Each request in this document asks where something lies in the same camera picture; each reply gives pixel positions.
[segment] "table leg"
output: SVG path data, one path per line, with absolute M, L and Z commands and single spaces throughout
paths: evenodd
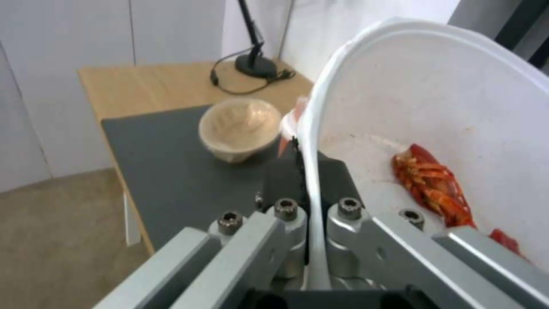
M 141 241 L 141 233 L 137 224 L 136 214 L 129 205 L 127 194 L 124 192 L 124 220 L 126 223 L 126 244 L 135 245 Z

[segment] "wooden table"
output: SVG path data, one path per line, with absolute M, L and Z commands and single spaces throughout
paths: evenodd
M 213 104 L 231 97 L 210 83 L 209 75 L 212 65 L 211 62 L 200 62 L 82 68 L 79 70 L 79 75 L 95 112 L 96 120 L 100 123 L 106 118 Z M 277 65 L 279 70 L 291 69 L 282 62 L 277 62 Z M 216 71 L 220 84 L 233 91 L 250 90 L 265 83 L 264 80 L 250 78 L 237 72 L 232 62 L 221 63 Z M 297 97 L 307 96 L 311 88 L 311 81 L 298 73 L 291 80 L 276 82 L 250 96 L 273 104 L 282 114 L 285 114 L 294 107 Z M 153 245 L 133 203 L 132 192 L 127 189 L 116 158 L 114 156 L 112 158 L 125 191 L 125 199 L 127 198 L 126 236 L 130 237 L 132 222 L 134 222 L 135 229 L 140 232 L 147 250 L 152 255 Z

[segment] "floor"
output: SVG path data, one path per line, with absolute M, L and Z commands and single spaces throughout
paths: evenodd
M 127 247 L 114 170 L 0 194 L 2 308 L 90 308 L 147 260 Z

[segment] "black lamp base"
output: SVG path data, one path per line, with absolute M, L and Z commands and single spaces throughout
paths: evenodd
M 250 67 L 248 65 L 248 58 L 249 55 L 242 55 L 238 56 L 237 59 L 234 61 L 234 66 L 239 70 L 240 72 L 256 77 L 256 78 L 275 78 L 276 73 L 276 64 L 273 61 L 270 61 L 267 58 L 263 58 L 261 56 L 255 57 L 255 63 L 253 67 Z

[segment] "white wall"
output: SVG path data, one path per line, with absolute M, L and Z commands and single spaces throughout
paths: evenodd
M 131 0 L 136 63 L 219 59 L 225 1 Z
M 330 55 L 376 21 L 401 16 L 448 22 L 459 0 L 295 0 L 282 60 L 316 80 Z
M 266 57 L 275 57 L 286 25 L 290 0 L 247 0 L 247 4 L 252 19 L 265 39 L 263 53 Z M 226 0 L 222 54 L 226 56 L 250 46 L 250 37 L 238 1 Z
M 50 177 L 0 42 L 0 192 Z
M 111 166 L 76 70 L 132 64 L 128 0 L 0 2 L 0 40 L 53 176 Z

